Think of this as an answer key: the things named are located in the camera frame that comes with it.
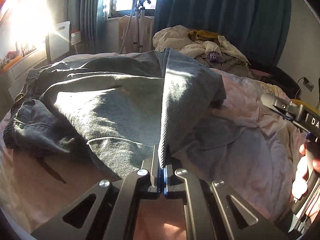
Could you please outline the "person's right hand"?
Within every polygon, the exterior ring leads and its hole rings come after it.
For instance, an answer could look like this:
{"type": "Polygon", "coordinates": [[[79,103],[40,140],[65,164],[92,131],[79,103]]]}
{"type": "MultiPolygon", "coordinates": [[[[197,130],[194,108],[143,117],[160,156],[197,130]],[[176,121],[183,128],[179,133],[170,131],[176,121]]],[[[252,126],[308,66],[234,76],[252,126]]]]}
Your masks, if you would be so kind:
{"type": "MultiPolygon", "coordinates": [[[[305,150],[306,150],[306,144],[302,144],[299,148],[299,152],[302,155],[302,157],[297,164],[296,176],[292,184],[292,195],[296,199],[300,199],[302,195],[307,192],[307,189],[308,189],[307,182],[305,180],[305,176],[308,171],[308,164],[305,157],[305,150]]],[[[316,216],[318,215],[318,213],[319,213],[319,192],[317,192],[317,195],[314,198],[312,204],[307,209],[306,215],[311,219],[311,222],[313,222],[316,216]]]]}

